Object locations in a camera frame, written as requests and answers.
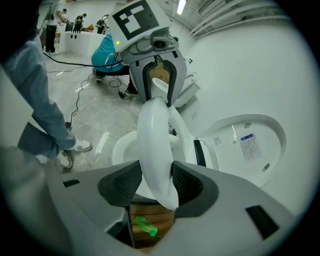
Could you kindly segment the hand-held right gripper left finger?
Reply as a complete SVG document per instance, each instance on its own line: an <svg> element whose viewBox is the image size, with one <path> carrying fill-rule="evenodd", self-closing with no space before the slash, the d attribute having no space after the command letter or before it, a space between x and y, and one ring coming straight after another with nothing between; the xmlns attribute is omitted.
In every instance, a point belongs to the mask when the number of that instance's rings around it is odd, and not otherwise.
<svg viewBox="0 0 320 256"><path fill-rule="evenodd" d="M133 248L129 206L142 180L138 161L59 174L46 168L54 206L72 256L143 256Z"/></svg>

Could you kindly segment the white rectangular tub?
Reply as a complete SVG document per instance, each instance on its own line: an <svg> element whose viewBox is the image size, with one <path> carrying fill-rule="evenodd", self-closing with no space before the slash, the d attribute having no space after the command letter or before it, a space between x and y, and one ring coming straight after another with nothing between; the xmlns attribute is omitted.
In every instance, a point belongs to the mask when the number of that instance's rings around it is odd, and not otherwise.
<svg viewBox="0 0 320 256"><path fill-rule="evenodd" d="M105 35L93 32L62 32L59 40L60 53L72 53L91 57L101 44Z"/></svg>

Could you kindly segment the ceiling strip light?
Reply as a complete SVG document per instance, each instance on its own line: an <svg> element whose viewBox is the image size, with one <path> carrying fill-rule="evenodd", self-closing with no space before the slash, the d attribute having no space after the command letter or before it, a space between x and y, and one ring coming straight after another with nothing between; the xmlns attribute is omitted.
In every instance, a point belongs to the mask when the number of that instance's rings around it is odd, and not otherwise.
<svg viewBox="0 0 320 256"><path fill-rule="evenodd" d="M179 0L179 1L178 1L178 6L177 6L177 10L176 10L176 13L177 13L178 15L182 15L186 3L187 3L187 0Z"/></svg>

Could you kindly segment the cardboard box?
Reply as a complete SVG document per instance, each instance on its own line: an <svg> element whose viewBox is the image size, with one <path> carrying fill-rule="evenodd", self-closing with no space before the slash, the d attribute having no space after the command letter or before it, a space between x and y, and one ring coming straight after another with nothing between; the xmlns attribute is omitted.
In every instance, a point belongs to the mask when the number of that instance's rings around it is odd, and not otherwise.
<svg viewBox="0 0 320 256"><path fill-rule="evenodd" d="M164 69L163 62L157 64L157 66L149 71L150 81L153 78L162 80L166 84L170 82L170 73Z"/></svg>

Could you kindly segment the person's white sneaker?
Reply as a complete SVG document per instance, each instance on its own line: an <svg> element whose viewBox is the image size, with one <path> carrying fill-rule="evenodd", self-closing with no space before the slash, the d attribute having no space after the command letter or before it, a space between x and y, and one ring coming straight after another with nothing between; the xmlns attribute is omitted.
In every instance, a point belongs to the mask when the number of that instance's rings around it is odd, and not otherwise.
<svg viewBox="0 0 320 256"><path fill-rule="evenodd" d="M55 158L64 168L69 169L73 166L73 161L67 152L63 149L59 150L57 157Z"/></svg>
<svg viewBox="0 0 320 256"><path fill-rule="evenodd" d="M70 151L76 151L76 152L88 152L91 151L93 148L93 145L91 142L84 140L84 139L76 139L75 144L73 147L71 147Z"/></svg>

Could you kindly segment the green plastic bottle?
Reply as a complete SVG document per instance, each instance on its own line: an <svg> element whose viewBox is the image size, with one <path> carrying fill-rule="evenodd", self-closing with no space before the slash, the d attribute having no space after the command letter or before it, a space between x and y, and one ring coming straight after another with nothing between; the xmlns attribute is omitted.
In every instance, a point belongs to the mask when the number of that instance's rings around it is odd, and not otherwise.
<svg viewBox="0 0 320 256"><path fill-rule="evenodd" d="M151 237L154 237L158 232L157 227L149 222L145 217L135 216L134 222L138 225L141 231L148 233Z"/></svg>

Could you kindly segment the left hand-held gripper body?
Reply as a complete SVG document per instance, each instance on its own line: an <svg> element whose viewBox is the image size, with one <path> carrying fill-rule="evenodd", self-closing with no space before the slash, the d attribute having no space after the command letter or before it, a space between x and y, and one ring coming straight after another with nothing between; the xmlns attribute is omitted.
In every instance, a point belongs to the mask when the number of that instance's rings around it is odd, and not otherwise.
<svg viewBox="0 0 320 256"><path fill-rule="evenodd" d="M127 65L179 49L169 32L172 23L155 0L134 0L108 20L115 51Z"/></svg>

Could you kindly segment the person's blue jeans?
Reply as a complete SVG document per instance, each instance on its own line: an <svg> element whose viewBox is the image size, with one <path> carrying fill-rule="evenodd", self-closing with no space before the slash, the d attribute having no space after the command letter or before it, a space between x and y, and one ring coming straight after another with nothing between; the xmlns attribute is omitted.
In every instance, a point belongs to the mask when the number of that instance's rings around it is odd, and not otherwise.
<svg viewBox="0 0 320 256"><path fill-rule="evenodd" d="M49 81L38 36L26 41L5 62L13 85L32 107L32 118L42 128L27 124L18 147L34 156L55 160L60 150L75 145L75 136L66 128L64 115L49 98Z"/></svg>

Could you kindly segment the wooden slat platform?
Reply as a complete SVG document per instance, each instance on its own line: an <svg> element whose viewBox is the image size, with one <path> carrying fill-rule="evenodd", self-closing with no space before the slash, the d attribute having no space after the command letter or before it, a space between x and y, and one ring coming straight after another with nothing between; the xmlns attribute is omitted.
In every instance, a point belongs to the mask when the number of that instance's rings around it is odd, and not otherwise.
<svg viewBox="0 0 320 256"><path fill-rule="evenodd" d="M130 224L134 248L150 251L166 235L175 222L175 212L159 203L134 202L129 207ZM136 222L135 218L143 218L157 228L157 233L151 236L145 228Z"/></svg>

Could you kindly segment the white ceiling pipes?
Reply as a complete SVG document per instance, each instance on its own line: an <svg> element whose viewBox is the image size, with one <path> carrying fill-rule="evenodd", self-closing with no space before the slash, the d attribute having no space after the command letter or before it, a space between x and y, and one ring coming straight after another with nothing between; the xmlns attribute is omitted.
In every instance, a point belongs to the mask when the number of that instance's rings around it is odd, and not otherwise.
<svg viewBox="0 0 320 256"><path fill-rule="evenodd" d="M192 36L198 38L229 25L283 14L274 0L218 0L210 8L210 12L190 31Z"/></svg>

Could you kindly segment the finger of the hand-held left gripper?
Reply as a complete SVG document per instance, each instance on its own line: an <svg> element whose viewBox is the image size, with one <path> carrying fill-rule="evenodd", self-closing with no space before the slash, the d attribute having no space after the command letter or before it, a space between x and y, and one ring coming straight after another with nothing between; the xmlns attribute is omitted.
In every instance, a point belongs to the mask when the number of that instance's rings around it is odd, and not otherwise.
<svg viewBox="0 0 320 256"><path fill-rule="evenodd" d="M187 75L187 65L179 50L161 53L163 68L169 73L167 106L171 107L178 99Z"/></svg>
<svg viewBox="0 0 320 256"><path fill-rule="evenodd" d="M143 104L152 98L150 71L155 67L153 56L130 64L130 77Z"/></svg>

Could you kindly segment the white toilet seat lid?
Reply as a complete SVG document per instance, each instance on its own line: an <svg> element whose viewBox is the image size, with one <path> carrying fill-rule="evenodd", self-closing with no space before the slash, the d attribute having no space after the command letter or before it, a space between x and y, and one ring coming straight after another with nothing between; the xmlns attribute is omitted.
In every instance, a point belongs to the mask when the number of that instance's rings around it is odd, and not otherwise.
<svg viewBox="0 0 320 256"><path fill-rule="evenodd" d="M218 120L199 138L208 147L213 169L241 177L258 187L276 173L287 144L280 123L258 113Z"/></svg>

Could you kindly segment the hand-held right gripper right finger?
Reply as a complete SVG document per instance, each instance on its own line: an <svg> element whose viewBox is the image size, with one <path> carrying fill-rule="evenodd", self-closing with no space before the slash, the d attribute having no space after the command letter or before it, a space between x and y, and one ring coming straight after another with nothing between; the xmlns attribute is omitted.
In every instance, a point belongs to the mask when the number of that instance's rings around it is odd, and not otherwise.
<svg viewBox="0 0 320 256"><path fill-rule="evenodd" d="M268 256L295 221L246 179L180 161L141 164L154 198L175 213L152 256Z"/></svg>

